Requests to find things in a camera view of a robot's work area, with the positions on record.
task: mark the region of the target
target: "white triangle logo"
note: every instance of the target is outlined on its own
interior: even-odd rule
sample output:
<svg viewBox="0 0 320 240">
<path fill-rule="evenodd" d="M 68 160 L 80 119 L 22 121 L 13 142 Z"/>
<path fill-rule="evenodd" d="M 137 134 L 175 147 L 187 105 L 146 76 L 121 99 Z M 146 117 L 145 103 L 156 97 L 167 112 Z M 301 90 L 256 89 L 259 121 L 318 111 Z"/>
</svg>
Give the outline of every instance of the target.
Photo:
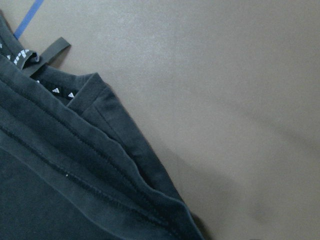
<svg viewBox="0 0 320 240">
<path fill-rule="evenodd" d="M 60 93 L 58 88 L 53 89 L 52 92 L 57 93 L 57 94 Z"/>
</svg>

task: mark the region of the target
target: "dark gray fabric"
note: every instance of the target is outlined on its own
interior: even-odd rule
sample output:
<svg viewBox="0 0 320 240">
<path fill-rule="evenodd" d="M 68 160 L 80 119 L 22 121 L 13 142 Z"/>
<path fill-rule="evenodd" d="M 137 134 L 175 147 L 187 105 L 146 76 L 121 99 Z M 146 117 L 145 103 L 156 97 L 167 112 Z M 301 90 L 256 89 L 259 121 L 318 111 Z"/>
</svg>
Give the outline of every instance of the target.
<svg viewBox="0 0 320 240">
<path fill-rule="evenodd" d="M 96 73 L 45 65 L 32 79 L 0 55 L 0 149 L 5 239 L 203 239 Z"/>
</svg>

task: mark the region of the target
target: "blue line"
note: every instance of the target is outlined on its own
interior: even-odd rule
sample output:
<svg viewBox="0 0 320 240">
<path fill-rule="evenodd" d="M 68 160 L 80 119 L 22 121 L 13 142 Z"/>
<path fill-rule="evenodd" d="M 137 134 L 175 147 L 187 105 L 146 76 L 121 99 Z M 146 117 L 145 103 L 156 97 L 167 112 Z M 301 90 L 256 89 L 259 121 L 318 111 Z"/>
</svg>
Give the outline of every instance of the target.
<svg viewBox="0 0 320 240">
<path fill-rule="evenodd" d="M 31 19 L 34 17 L 38 9 L 40 8 L 41 4 L 44 0 L 35 0 L 32 6 L 30 7 L 29 11 L 24 16 L 24 19 L 20 23 L 20 25 L 17 27 L 17 29 L 14 32 L 14 36 L 16 39 L 19 39 L 21 34 L 24 32 L 28 24 L 30 23 Z"/>
</svg>

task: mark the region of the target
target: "floor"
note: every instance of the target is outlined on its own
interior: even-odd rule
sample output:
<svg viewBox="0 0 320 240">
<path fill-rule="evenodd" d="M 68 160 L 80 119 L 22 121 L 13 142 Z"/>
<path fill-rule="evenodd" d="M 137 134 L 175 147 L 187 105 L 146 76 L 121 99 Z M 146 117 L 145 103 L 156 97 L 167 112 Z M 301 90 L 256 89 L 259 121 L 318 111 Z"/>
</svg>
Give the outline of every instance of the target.
<svg viewBox="0 0 320 240">
<path fill-rule="evenodd" d="M 318 0 L 45 0 L 20 42 L 112 86 L 207 239 L 318 240 L 319 29 Z"/>
</svg>

